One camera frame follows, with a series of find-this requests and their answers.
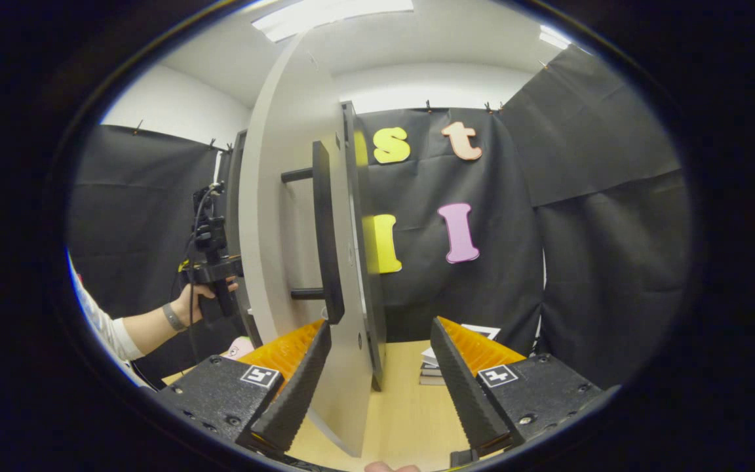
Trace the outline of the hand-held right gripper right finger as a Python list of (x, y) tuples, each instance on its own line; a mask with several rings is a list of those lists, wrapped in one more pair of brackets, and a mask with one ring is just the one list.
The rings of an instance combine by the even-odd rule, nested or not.
[(550, 353), (521, 355), (443, 317), (433, 320), (429, 340), (469, 444), (450, 456), (454, 468), (525, 453), (593, 416), (618, 392)]

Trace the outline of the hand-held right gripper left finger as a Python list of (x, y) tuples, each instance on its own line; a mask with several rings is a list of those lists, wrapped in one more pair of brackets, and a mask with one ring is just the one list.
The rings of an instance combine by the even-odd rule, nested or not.
[(212, 355), (157, 392), (202, 431), (261, 454), (292, 446), (317, 389), (332, 335), (309, 323), (239, 359)]

